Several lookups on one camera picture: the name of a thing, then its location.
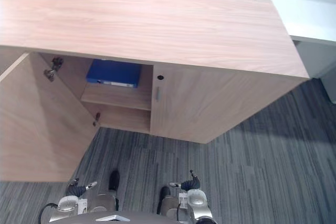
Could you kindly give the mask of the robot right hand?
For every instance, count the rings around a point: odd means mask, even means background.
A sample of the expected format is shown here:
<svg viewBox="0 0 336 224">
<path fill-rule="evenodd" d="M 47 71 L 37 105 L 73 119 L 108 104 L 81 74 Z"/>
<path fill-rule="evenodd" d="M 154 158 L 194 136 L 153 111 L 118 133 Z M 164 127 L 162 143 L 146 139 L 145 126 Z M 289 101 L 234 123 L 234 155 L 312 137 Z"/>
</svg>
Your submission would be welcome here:
<svg viewBox="0 0 336 224">
<path fill-rule="evenodd" d="M 174 183 L 174 182 L 169 182 L 168 185 L 173 188 L 180 188 L 181 190 L 184 191 L 189 191 L 193 189 L 200 189 L 201 183 L 198 178 L 198 176 L 194 173 L 194 171 L 191 169 L 191 180 L 186 180 L 182 183 Z"/>
</svg>

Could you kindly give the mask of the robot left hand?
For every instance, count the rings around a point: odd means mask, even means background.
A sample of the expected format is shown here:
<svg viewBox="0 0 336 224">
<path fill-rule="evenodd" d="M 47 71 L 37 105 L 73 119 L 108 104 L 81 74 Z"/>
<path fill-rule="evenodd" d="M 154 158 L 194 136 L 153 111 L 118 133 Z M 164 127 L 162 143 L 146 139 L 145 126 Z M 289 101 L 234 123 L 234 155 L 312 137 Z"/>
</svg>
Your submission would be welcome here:
<svg viewBox="0 0 336 224">
<path fill-rule="evenodd" d="M 72 179 L 70 183 L 67 186 L 65 196 L 76 196 L 80 197 L 82 196 L 86 191 L 92 189 L 95 187 L 98 182 L 91 182 L 86 186 L 79 186 L 78 185 L 79 178 Z"/>
</svg>

